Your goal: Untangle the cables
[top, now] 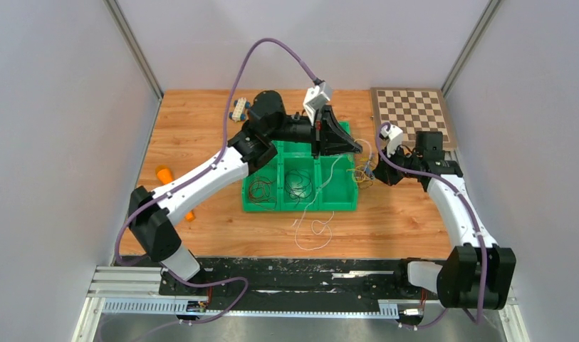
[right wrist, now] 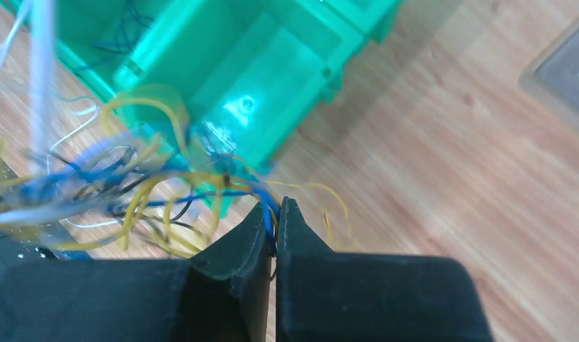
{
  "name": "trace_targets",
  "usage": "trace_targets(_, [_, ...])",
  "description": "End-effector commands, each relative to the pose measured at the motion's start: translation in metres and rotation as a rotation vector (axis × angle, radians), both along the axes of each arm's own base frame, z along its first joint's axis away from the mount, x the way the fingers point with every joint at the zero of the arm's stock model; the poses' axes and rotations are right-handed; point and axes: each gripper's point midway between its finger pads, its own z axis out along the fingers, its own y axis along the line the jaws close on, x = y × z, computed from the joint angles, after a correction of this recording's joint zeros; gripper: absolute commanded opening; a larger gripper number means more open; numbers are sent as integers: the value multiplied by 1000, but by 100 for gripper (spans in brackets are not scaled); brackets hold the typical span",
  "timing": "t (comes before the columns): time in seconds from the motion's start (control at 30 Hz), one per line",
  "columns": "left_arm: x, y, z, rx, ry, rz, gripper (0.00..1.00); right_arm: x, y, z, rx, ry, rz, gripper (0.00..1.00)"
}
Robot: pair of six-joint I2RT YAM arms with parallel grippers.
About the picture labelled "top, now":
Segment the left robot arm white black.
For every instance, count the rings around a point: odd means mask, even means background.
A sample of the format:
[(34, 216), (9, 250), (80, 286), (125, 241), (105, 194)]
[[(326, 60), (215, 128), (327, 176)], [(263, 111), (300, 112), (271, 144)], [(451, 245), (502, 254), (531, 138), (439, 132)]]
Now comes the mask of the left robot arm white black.
[(167, 185), (132, 191), (125, 226), (152, 261), (178, 278), (177, 285), (186, 294), (196, 295), (205, 285), (200, 263), (175, 229), (186, 213), (266, 166), (278, 154), (276, 141), (309, 144), (313, 157), (362, 152), (362, 146), (340, 126), (329, 97), (313, 88), (307, 95), (313, 113), (289, 115), (278, 92), (260, 92), (240, 131), (224, 139), (212, 158)]

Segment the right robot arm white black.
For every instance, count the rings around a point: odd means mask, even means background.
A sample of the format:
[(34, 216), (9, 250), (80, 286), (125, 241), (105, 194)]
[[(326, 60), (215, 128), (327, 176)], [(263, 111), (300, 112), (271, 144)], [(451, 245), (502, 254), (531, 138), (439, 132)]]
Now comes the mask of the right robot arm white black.
[(380, 128), (375, 179), (389, 186), (416, 179), (436, 205), (452, 251), (442, 264), (403, 260), (393, 279), (395, 291), (409, 298), (425, 289), (446, 308), (502, 309), (516, 266), (513, 250), (500, 247), (479, 219), (458, 162), (445, 158), (443, 134), (419, 131), (414, 148), (404, 147), (402, 138), (395, 125)]

